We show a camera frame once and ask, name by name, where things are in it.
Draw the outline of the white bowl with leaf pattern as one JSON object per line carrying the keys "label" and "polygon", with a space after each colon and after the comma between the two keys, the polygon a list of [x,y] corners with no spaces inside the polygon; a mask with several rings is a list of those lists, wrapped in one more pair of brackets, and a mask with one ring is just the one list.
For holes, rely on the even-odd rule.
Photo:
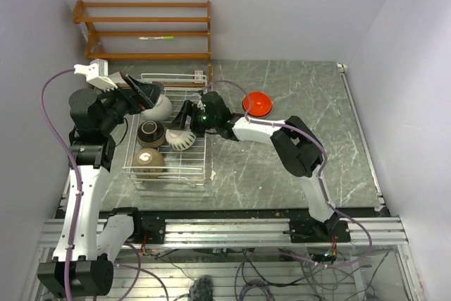
{"label": "white bowl with leaf pattern", "polygon": [[197,137],[190,130],[167,129],[165,138],[172,149],[181,152],[189,149]]}

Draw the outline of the black glazed patterned bowl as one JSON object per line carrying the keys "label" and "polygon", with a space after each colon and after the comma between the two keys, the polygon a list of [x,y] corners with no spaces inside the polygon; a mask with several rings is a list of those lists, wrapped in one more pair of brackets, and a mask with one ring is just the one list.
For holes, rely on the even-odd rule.
{"label": "black glazed patterned bowl", "polygon": [[166,141],[166,129],[161,122],[145,121],[137,130],[137,142],[143,148],[158,148]]}

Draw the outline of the beige brown ceramic bowl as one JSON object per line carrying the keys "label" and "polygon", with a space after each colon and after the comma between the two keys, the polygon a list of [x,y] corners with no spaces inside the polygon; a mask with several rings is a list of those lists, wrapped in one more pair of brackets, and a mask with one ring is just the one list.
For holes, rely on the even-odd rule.
{"label": "beige brown ceramic bowl", "polygon": [[145,179],[159,176],[165,167],[166,162],[163,155],[153,148],[143,148],[132,158],[132,171]]}

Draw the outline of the orange bowl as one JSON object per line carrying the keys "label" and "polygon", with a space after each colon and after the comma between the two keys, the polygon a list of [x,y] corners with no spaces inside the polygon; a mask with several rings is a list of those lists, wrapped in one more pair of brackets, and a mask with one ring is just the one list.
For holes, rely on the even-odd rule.
{"label": "orange bowl", "polygon": [[252,117],[263,118],[271,112],[273,103],[266,93],[254,91],[244,96],[242,108]]}

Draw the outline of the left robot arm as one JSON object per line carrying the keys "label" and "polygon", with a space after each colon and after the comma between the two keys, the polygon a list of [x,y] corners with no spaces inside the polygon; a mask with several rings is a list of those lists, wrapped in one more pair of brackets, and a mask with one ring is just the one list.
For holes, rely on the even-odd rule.
{"label": "left robot arm", "polygon": [[71,94],[74,128],[63,143],[70,167],[68,203],[61,235],[50,262],[38,266],[39,281],[55,297],[105,296],[113,283],[113,263],[126,242],[144,232],[136,207],[113,210],[98,229],[101,196],[111,171],[116,143],[111,135],[127,115],[153,108],[161,83],[145,83],[128,75],[124,85],[83,88]]}

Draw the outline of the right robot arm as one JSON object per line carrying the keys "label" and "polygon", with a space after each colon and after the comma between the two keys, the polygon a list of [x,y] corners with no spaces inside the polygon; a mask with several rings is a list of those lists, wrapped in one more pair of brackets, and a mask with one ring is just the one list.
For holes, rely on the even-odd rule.
{"label": "right robot arm", "polygon": [[223,98],[213,91],[202,94],[198,103],[184,101],[169,128],[184,130],[186,125],[198,137],[212,131],[225,140],[273,146],[285,170],[302,182],[313,219],[311,235],[323,242],[335,234],[340,217],[322,178],[327,156],[302,119],[297,116],[281,121],[252,119],[230,111]]}

